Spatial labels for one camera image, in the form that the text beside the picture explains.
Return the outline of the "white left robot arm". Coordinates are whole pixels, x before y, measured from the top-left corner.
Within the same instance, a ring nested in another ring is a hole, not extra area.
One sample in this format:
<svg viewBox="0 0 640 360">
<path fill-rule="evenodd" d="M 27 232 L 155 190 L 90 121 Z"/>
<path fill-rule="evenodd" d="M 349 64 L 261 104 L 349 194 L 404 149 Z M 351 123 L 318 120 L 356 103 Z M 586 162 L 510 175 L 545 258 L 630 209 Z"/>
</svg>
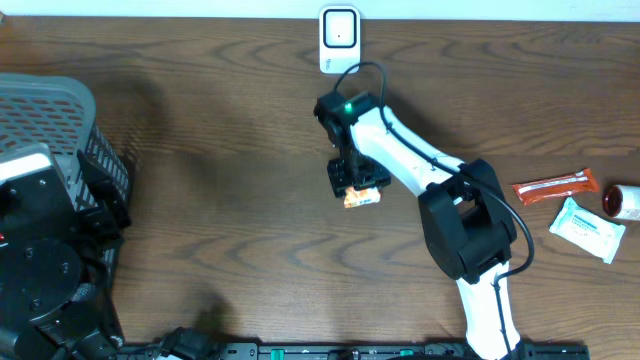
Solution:
<svg viewBox="0 0 640 360">
<path fill-rule="evenodd" d="M 110 295 L 127 204 L 108 173 L 79 152 L 96 200 L 79 210 L 44 144 L 1 157 L 1 356 L 114 359 L 124 335 Z"/>
</svg>

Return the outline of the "grey plastic basket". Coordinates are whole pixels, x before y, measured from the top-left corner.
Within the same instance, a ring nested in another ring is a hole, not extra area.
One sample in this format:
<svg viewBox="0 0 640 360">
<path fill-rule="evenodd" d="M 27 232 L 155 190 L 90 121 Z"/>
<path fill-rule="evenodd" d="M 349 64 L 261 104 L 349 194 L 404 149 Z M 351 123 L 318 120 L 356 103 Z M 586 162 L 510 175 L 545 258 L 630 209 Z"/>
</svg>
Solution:
<svg viewBox="0 0 640 360">
<path fill-rule="evenodd" d="M 1 282 L 88 283 L 114 275 L 129 172 L 81 82 L 1 76 Z"/>
</svg>

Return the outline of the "red chocolate bar wrapper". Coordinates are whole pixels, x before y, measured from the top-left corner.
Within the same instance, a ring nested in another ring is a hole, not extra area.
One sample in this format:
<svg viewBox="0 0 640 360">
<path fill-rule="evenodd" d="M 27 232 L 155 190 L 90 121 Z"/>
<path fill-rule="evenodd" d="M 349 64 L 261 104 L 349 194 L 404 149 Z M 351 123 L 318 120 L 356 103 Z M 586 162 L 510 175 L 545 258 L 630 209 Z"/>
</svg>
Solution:
<svg viewBox="0 0 640 360">
<path fill-rule="evenodd" d="M 600 186 L 590 168 L 558 177 L 513 184 L 512 188 L 525 206 L 547 199 L 600 191 Z"/>
</svg>

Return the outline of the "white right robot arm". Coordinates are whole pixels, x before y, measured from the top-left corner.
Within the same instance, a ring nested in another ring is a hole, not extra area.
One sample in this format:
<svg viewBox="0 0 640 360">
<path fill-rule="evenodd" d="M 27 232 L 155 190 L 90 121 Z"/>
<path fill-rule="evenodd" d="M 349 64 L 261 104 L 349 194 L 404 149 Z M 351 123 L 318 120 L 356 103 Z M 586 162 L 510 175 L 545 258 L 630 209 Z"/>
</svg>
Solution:
<svg viewBox="0 0 640 360">
<path fill-rule="evenodd" d="M 416 196 L 427 249 L 455 280 L 466 316 L 466 341 L 483 359 L 514 355 L 507 289 L 516 229 L 493 168 L 451 157 L 400 122 L 379 99 L 337 91 L 313 111 L 339 156 L 327 165 L 334 195 L 346 206 L 377 202 L 393 179 Z"/>
</svg>

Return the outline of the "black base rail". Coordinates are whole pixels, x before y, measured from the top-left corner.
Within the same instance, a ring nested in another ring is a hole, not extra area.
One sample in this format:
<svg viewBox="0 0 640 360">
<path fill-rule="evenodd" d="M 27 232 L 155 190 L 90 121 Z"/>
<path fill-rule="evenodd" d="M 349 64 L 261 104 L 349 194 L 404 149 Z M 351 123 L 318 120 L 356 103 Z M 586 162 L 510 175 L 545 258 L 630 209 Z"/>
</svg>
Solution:
<svg viewBox="0 0 640 360">
<path fill-rule="evenodd" d="M 232 336 L 210 337 L 179 327 L 149 343 L 123 346 L 117 360 L 477 360 L 469 345 L 459 339 L 426 343 L 264 343 Z"/>
</svg>

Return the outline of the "white barcode scanner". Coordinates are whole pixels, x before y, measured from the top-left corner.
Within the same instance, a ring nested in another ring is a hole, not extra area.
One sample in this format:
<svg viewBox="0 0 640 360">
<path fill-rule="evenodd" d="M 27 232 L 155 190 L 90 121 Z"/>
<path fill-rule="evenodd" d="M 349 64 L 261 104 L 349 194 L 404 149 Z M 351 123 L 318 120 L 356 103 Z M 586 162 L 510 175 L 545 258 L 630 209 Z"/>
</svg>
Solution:
<svg viewBox="0 0 640 360">
<path fill-rule="evenodd" d="M 353 6 L 324 7 L 319 14 L 319 69 L 324 74 L 357 73 L 361 61 L 361 15 Z"/>
</svg>

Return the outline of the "orange small box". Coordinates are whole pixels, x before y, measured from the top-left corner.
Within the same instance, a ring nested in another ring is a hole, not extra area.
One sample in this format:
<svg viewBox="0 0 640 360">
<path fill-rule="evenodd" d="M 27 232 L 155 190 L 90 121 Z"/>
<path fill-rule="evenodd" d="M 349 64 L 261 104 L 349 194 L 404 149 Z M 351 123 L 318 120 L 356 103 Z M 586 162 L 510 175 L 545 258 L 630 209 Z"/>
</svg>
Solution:
<svg viewBox="0 0 640 360">
<path fill-rule="evenodd" d="M 376 187 L 356 190 L 354 187 L 348 187 L 345 191 L 344 207 L 355 208 L 369 204 L 378 203 L 381 200 L 381 193 Z"/>
</svg>

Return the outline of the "teal wet wipes pack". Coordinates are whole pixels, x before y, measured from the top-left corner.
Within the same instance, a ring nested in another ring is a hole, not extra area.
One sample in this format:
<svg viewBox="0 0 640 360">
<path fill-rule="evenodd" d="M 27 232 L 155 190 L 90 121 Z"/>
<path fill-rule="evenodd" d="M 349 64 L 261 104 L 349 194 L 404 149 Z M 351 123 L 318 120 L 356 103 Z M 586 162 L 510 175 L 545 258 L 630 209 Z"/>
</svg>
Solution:
<svg viewBox="0 0 640 360">
<path fill-rule="evenodd" d="M 626 227 L 595 215 L 569 197 L 549 231 L 612 264 Z"/>
</svg>

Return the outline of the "green lid jar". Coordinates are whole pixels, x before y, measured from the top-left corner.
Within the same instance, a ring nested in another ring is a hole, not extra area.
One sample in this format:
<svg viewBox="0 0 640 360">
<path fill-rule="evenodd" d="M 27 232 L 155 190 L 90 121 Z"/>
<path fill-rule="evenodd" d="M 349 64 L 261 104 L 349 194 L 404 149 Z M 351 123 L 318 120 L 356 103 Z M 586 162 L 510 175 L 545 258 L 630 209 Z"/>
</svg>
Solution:
<svg viewBox="0 0 640 360">
<path fill-rule="evenodd" d="M 604 193 L 604 212 L 614 219 L 639 221 L 639 196 L 638 186 L 613 185 Z"/>
</svg>

